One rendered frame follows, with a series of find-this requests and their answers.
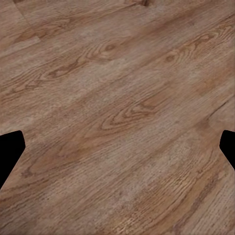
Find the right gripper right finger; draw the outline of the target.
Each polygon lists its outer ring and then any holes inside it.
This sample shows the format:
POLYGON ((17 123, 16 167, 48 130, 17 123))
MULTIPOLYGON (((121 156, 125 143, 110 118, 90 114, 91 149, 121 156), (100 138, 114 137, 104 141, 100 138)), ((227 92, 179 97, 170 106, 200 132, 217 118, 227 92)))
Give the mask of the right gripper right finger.
POLYGON ((235 132, 224 130, 219 147, 235 170, 235 132))

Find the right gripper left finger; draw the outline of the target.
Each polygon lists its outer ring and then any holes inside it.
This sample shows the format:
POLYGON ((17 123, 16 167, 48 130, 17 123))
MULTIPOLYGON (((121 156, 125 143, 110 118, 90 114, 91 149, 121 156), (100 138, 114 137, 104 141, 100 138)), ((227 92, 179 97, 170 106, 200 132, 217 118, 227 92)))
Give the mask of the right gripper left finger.
POLYGON ((25 150, 21 130, 0 136, 0 189, 25 150))

